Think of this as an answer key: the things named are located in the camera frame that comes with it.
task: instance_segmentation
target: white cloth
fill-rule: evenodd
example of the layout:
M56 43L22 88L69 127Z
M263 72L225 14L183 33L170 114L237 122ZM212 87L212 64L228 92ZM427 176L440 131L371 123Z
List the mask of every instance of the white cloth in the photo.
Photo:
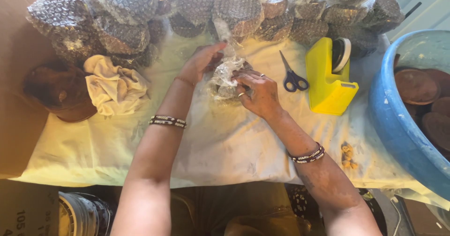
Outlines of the white cloth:
M70 187L122 185L148 121L173 78L197 46L210 43L206 35L169 37L160 61L143 73L152 81L152 100L134 114L108 118L96 114L72 124L50 114L27 169L16 180ZM298 75L306 77L303 46L289 39L278 44L249 39L242 54L256 71L278 83L281 105L339 166L341 144L347 141L352 145L353 160L359 165L355 170L343 170L355 187L411 189L416 196L400 194L448 209L449 201L420 184L386 151L370 123L367 92L385 47L369 57L351 60L350 80L358 82L360 90L342 116L311 112L307 91L290 93L284 89L286 71L278 50ZM249 181L301 183L283 143L264 120L239 103L218 105L199 84L187 120L172 168L172 188Z
M149 83L136 71L114 66L109 57L94 55L84 63L87 90L98 113L132 114L149 100Z

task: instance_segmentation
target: hand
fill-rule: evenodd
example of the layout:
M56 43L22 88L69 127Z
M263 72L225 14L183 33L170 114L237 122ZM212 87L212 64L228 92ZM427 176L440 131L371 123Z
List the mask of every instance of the hand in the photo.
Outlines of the hand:
M194 84L201 81L205 69L210 64L219 62L223 54L218 52L224 49L226 43L197 47L192 57L186 61L181 69L180 76L192 81Z
M284 110L278 100L277 83L267 76L260 76L261 73L254 70L233 71L233 79L238 81L236 93L239 95L245 92L242 84L249 86L253 92L251 96L241 95L242 105L259 117L268 120L279 116Z

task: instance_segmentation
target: white tablecloth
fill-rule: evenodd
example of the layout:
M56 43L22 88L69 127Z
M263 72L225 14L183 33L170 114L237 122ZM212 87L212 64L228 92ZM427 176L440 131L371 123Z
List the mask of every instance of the white tablecloth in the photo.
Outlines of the white tablecloth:
M341 144L347 141L354 147L353 160L359 166L344 172L356 187L405 189L402 195L407 198L449 209L450 202L416 181L386 152L370 124L367 92L381 66L386 49L383 39L376 53L351 60L351 81L358 82L360 90L342 116L313 113L306 91L289 93L284 89L286 71L278 50L298 75L306 77L303 46L288 39L278 44L249 39L240 54L255 70L278 82L282 106L339 166ZM152 83L148 92L151 101L135 114L96 114L74 124L50 114L27 169L16 180L70 187L122 185L143 131L172 79L197 46L210 42L208 34L194 39L169 36L158 63L142 71ZM239 103L224 106L211 101L204 83L196 87L187 122L173 165L171 187L248 181L301 183L283 144L265 121Z

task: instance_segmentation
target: bangle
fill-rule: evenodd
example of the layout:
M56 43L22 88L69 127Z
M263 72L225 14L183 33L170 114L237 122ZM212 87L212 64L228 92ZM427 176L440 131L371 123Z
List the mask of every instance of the bangle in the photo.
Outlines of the bangle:
M195 89L195 84L193 82L190 82L188 79L183 78L181 76L176 76L175 78L173 78L173 80L177 80L177 79L189 84L189 86L191 86L193 89Z
M186 124L186 121L184 121L183 119L161 115L153 116L149 121L149 125L150 124L172 125L183 129L186 129L186 127L188 126L188 124Z
M292 161L296 163L308 163L322 158L325 155L325 149L318 142L316 143L318 144L319 149L317 149L317 151L313 152L312 154L302 157L294 157L288 153L289 158L291 158Z

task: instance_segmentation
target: yellow tape dispenser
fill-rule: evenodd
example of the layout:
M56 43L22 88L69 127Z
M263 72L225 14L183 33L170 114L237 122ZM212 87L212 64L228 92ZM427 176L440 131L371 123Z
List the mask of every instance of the yellow tape dispenser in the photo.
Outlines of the yellow tape dispenser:
M350 41L321 38L306 54L312 112L342 115L359 89L348 81Z

